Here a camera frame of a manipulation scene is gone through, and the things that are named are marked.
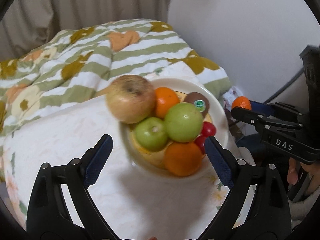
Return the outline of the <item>person right hand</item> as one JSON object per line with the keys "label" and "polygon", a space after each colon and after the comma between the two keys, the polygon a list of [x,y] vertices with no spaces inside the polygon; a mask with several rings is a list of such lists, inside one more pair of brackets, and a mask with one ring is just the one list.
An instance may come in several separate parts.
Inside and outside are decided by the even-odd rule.
{"label": "person right hand", "polygon": [[307,165],[290,158],[287,182],[289,183],[288,198],[292,202],[298,202],[310,196],[319,188],[319,161]]}

